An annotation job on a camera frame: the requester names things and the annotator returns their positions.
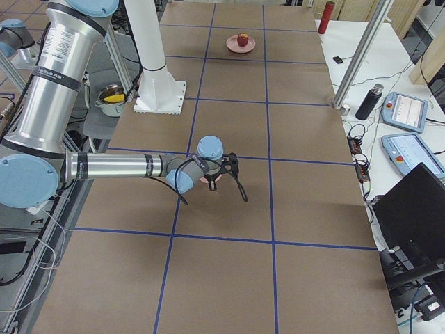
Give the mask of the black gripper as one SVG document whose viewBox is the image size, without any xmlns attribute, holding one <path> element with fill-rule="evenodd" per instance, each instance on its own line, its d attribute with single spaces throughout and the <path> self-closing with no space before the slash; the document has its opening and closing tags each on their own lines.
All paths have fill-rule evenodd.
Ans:
<svg viewBox="0 0 445 334">
<path fill-rule="evenodd" d="M 220 179 L 219 175 L 217 175 L 217 174 L 205 175 L 204 179 L 209 184 L 209 190 L 210 191 L 216 191 L 217 190 L 216 182 Z"/>
</svg>

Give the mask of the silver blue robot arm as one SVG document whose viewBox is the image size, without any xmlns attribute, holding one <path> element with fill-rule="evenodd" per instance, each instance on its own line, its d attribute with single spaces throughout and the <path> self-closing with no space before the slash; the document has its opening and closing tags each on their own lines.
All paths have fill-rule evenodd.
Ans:
<svg viewBox="0 0 445 334">
<path fill-rule="evenodd" d="M 100 154 L 70 152 L 62 140 L 92 49 L 109 31 L 117 1 L 50 1 L 50 26 L 17 129 L 1 139 L 1 203 L 19 209 L 50 199 L 60 183 L 104 177 L 164 177 L 178 193 L 224 173 L 223 144 L 200 140 L 197 152 Z"/>
<path fill-rule="evenodd" d="M 19 70 L 31 70 L 38 58 L 38 46 L 19 19 L 1 22 L 1 53 Z"/>
</svg>

